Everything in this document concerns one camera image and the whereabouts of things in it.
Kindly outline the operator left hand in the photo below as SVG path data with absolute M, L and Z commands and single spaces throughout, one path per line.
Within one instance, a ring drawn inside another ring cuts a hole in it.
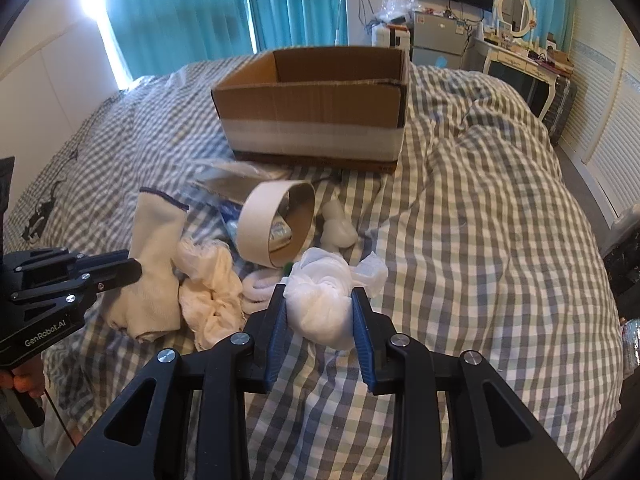
M 2 370 L 0 372 L 1 387 L 15 389 L 21 393 L 28 393 L 31 398 L 40 398 L 46 388 L 43 375 L 43 364 L 40 356 L 14 368 L 12 372 Z

